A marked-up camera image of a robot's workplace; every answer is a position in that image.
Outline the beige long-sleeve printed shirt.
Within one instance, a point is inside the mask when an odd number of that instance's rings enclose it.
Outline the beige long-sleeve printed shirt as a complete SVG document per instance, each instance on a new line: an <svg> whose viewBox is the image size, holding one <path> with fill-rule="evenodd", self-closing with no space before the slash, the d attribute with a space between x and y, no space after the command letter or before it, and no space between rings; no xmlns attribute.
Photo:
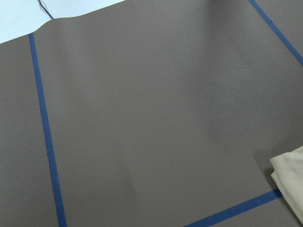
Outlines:
<svg viewBox="0 0 303 227"><path fill-rule="evenodd" d="M271 177L298 219L303 221L303 148L270 159Z"/></svg>

